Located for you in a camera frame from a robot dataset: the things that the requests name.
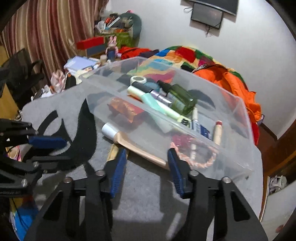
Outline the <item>beige cosmetic tube silver cap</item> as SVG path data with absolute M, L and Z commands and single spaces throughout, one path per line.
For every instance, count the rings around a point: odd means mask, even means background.
M 119 144 L 126 149 L 138 154 L 142 158 L 154 163 L 155 165 L 169 170 L 169 165 L 166 161 L 144 151 L 139 145 L 129 139 L 126 133 L 120 131 L 116 126 L 111 123 L 105 123 L 101 129 L 102 134 L 108 139 L 112 140 L 115 144 Z

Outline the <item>small golden box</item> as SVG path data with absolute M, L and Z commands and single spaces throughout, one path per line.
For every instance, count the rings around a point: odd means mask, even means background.
M 108 162 L 108 161 L 114 160 L 118 154 L 118 151 L 119 151 L 118 145 L 112 144 L 106 161 Z

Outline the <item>cream red-capped tube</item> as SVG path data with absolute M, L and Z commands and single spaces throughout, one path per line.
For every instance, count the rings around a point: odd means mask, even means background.
M 215 124 L 213 138 L 212 138 L 212 141 L 217 145 L 221 144 L 222 132 L 223 132 L 223 123 L 222 121 L 218 120 Z

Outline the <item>blue card packet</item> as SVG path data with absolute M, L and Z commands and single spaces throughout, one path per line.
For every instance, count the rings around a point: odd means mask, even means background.
M 191 121 L 191 127 L 192 130 L 194 130 L 195 132 L 201 134 L 202 136 L 206 137 L 207 139 L 211 140 L 212 136 L 209 130 L 207 130 L 204 126 L 202 126 L 201 124 L 199 124 L 197 119 L 193 119 Z

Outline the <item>red tea packet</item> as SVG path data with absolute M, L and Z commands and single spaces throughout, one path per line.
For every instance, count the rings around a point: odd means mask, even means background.
M 113 114 L 121 114 L 129 123 L 139 121 L 140 115 L 144 113 L 141 108 L 118 97 L 113 98 L 108 107 Z

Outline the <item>mint green Miniso tube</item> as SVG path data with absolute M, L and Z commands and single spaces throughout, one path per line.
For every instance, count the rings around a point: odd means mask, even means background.
M 170 118 L 173 118 L 174 120 L 178 120 L 181 117 L 179 113 L 161 103 L 160 101 L 154 99 L 150 93 L 145 93 L 132 85 L 127 88 L 127 93 L 132 97 L 141 100 L 143 103 L 147 104 L 154 110 L 157 110 L 169 116 Z

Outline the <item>purple folding umbrella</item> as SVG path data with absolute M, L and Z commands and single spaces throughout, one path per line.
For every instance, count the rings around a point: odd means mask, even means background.
M 161 103 L 165 104 L 168 107 L 170 107 L 172 104 L 172 102 L 168 98 L 166 98 L 164 95 L 160 94 L 156 90 L 152 89 L 151 87 L 148 87 L 136 81 L 132 83 L 132 86 L 145 93 L 150 93 L 153 98 L 155 98 L 156 100 L 160 101 Z

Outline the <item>teal squeeze tube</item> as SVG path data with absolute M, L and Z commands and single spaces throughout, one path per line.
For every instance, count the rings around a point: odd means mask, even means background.
M 159 106 L 157 101 L 152 97 L 150 93 L 145 93 L 140 98 L 142 102 L 148 105 L 150 108 L 166 115 L 166 112 Z

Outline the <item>white tape roll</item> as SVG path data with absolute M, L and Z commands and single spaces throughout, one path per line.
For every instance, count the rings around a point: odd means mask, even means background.
M 145 84 L 147 82 L 147 78 L 144 76 L 135 75 L 130 78 L 130 85 L 132 85 L 134 82 Z

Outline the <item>green glass spray bottle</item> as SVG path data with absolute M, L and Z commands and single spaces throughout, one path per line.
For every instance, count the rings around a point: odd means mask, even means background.
M 188 115 L 195 107 L 197 99 L 180 85 L 171 85 L 161 80 L 158 80 L 157 84 L 166 93 L 166 97 L 171 100 L 171 108 L 179 114 Z

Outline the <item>teal tape roll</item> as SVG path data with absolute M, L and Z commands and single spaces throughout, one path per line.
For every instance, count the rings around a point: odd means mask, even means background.
M 144 85 L 147 86 L 147 87 L 149 87 L 149 88 L 152 88 L 156 92 L 159 92 L 160 91 L 160 87 L 159 87 L 159 85 L 156 82 L 146 82 Z

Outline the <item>pale green dotted card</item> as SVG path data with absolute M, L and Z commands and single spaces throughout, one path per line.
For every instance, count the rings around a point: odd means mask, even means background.
M 188 128 L 192 128 L 192 120 L 183 115 L 179 116 L 179 118 L 177 119 L 177 122 L 185 125 Z

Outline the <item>striped curtain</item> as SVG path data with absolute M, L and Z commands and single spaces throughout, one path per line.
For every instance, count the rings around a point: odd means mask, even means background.
M 94 36 L 107 1 L 26 1 L 1 32 L 8 56 L 25 49 L 43 60 L 48 77 L 77 54 L 75 44 Z

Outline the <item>dark purple garment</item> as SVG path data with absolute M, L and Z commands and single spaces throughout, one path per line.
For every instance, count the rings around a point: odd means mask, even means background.
M 146 51 L 146 52 L 141 52 L 139 54 L 139 57 L 144 57 L 144 58 L 150 58 L 152 56 L 154 56 L 155 54 L 158 54 L 159 50 L 152 50 L 152 51 Z

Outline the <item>small wall monitor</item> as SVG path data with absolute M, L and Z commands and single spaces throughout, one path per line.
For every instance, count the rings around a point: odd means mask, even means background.
M 207 25 L 210 28 L 220 29 L 224 13 L 205 4 L 194 3 L 191 20 Z

